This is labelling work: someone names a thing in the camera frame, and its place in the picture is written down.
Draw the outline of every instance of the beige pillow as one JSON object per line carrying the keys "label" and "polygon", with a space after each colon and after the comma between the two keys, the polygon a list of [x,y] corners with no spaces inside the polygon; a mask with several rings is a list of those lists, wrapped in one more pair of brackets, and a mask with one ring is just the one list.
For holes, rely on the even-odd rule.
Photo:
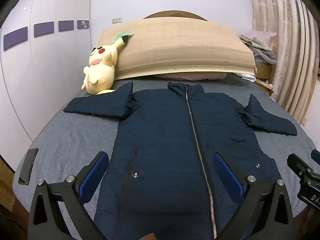
{"label": "beige pillow", "polygon": [[118,51],[115,79],[178,72],[254,74],[253,53],[232,28],[215,22],[183,17],[126,22],[102,31],[97,47],[124,31],[134,35]]}
{"label": "beige pillow", "polygon": [[168,74],[159,74],[155,77],[159,78],[168,78],[168,79],[177,79],[177,80],[215,80],[215,79],[224,79],[227,76],[226,72],[181,72],[181,73],[168,73]]}

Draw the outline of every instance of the jacket sleeve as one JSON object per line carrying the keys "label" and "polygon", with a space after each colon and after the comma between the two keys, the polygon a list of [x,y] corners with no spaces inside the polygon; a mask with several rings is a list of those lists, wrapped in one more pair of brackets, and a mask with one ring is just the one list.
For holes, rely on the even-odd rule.
{"label": "jacket sleeve", "polygon": [[65,109],[66,113],[127,117],[132,108],[133,82],[122,85],[116,91],[74,98]]}
{"label": "jacket sleeve", "polygon": [[297,129],[289,120],[266,112],[254,95],[250,95],[246,107],[238,109],[241,118],[249,125],[267,132],[297,135]]}

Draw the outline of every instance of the pikachu plush toy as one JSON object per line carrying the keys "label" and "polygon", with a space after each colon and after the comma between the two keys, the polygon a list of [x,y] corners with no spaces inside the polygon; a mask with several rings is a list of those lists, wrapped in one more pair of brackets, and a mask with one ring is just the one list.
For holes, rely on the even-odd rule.
{"label": "pikachu plush toy", "polygon": [[115,65],[118,49],[128,41],[129,36],[117,39],[112,45],[93,48],[89,57],[89,66],[84,67],[85,74],[82,89],[91,95],[113,92],[110,90],[115,79]]}

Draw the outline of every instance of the navy blue jacket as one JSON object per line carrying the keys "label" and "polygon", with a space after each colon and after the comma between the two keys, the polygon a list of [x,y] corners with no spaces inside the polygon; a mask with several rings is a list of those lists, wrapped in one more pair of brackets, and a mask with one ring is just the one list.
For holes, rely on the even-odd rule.
{"label": "navy blue jacket", "polygon": [[287,135],[297,130],[264,111],[253,95],[243,107],[201,85],[132,88],[130,82],[112,93],[75,98],[64,109],[120,118],[94,217],[107,239],[138,240],[150,233],[158,240],[212,239],[238,207],[213,168],[216,152],[257,180],[280,178],[252,128]]}

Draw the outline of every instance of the wall decoration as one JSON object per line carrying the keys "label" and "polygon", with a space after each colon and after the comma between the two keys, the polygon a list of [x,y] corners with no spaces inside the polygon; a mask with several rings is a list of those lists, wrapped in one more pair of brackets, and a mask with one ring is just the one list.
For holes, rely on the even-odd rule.
{"label": "wall decoration", "polygon": [[58,29],[59,32],[72,31],[75,29],[74,21],[59,21]]}
{"label": "wall decoration", "polygon": [[34,37],[54,33],[54,22],[37,23],[34,25]]}
{"label": "wall decoration", "polygon": [[79,29],[89,29],[89,21],[86,20],[78,20],[78,30]]}
{"label": "wall decoration", "polygon": [[3,50],[28,40],[28,27],[15,30],[3,36]]}

